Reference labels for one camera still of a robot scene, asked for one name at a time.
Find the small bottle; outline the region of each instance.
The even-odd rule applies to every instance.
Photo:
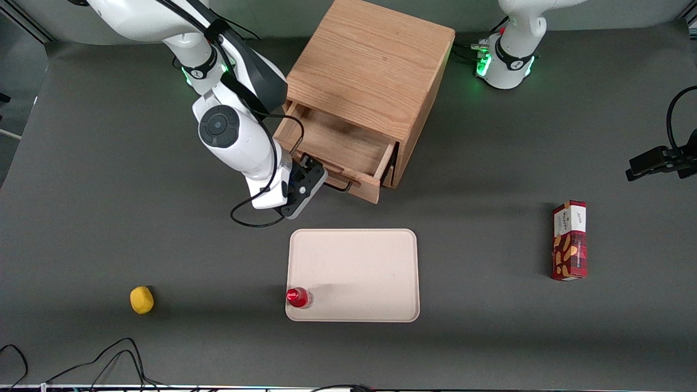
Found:
[[[295,287],[288,290],[286,300],[291,306],[300,309],[307,309],[312,306],[312,294],[302,287]]]

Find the beige tray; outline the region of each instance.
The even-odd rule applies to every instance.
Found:
[[[419,317],[416,235],[409,229],[300,229],[291,236],[287,288],[313,296],[286,302],[297,322],[412,322]]]

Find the wooden drawer cabinet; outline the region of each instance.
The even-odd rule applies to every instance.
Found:
[[[288,79],[287,114],[305,127],[294,158],[308,153],[327,182],[377,203],[396,188],[445,70],[454,31],[361,0],[335,0]],[[299,125],[274,138],[291,149]]]

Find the open drawer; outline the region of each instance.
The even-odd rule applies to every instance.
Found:
[[[330,185],[346,188],[350,183],[348,193],[377,203],[383,175],[392,172],[388,164],[395,141],[296,102],[287,102],[285,109],[305,127],[305,136],[293,158],[297,160],[307,153],[322,162]],[[292,119],[283,119],[274,134],[289,151],[299,137],[300,126]]]

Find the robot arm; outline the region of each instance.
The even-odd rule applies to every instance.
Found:
[[[473,49],[482,51],[477,76],[497,89],[513,89],[530,74],[533,53],[547,32],[542,13],[587,0],[498,0],[510,21],[504,32],[495,31]]]
[[[293,219],[327,173],[313,160],[312,167],[293,163],[266,130],[261,118],[285,102],[285,77],[220,20],[208,8],[209,1],[87,0],[122,36],[162,41],[169,47],[200,95],[193,112],[201,142],[225,164],[242,172],[254,208],[273,208]],[[309,172],[312,180],[303,181]]]

